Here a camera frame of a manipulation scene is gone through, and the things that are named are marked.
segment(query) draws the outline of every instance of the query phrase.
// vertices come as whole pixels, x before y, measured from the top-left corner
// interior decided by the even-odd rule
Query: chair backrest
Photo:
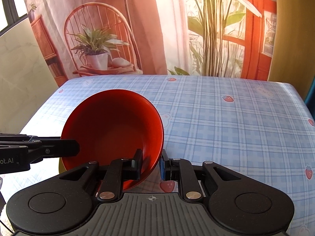
[[[75,8],[67,17],[64,27],[65,40],[76,69],[88,65],[85,56],[71,50],[79,44],[74,34],[83,34],[82,25],[89,29],[110,29],[117,39],[129,43],[128,46],[116,45],[111,51],[112,58],[122,57],[132,63],[136,68],[135,40],[126,18],[116,8],[105,3],[91,2]]]

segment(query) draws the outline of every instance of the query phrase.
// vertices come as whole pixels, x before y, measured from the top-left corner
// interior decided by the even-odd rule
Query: wooden chair
[[[71,50],[79,44],[73,34],[83,34],[82,24],[90,29],[110,28],[112,34],[117,35],[117,39],[129,43],[128,46],[116,45],[118,51],[111,51],[112,58],[122,57],[128,60],[133,67],[131,72],[120,68],[104,71],[102,73],[89,70],[90,65],[87,63],[85,56],[79,57],[75,51]],[[79,76],[91,75],[108,75],[108,74],[142,74],[141,62],[137,45],[132,30],[121,12],[111,5],[105,3],[91,2],[80,5],[75,8],[67,17],[64,26],[64,35],[67,47],[71,54],[72,61],[76,67],[73,74]]]

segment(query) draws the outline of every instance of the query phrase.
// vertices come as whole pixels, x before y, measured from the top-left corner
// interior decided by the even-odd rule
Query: ribbed gray plate
[[[18,232],[17,236],[27,236]],[[232,236],[217,226],[203,206],[172,194],[124,194],[102,204],[83,226],[64,236]]]

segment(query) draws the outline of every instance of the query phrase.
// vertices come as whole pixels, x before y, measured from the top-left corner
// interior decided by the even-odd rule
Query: white fluffy cloth
[[[7,218],[7,204],[4,205],[3,210],[1,212],[0,220],[13,232],[13,228],[11,226],[11,223],[9,219]],[[11,236],[12,233],[8,231],[7,228],[3,226],[3,224],[0,224],[1,227],[1,235],[2,236]]]

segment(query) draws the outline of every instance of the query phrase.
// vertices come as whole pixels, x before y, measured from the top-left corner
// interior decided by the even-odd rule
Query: yellow wall
[[[0,133],[20,133],[57,88],[28,19],[0,36]]]
[[[304,99],[315,75],[315,0],[277,0],[269,81],[292,84]]]

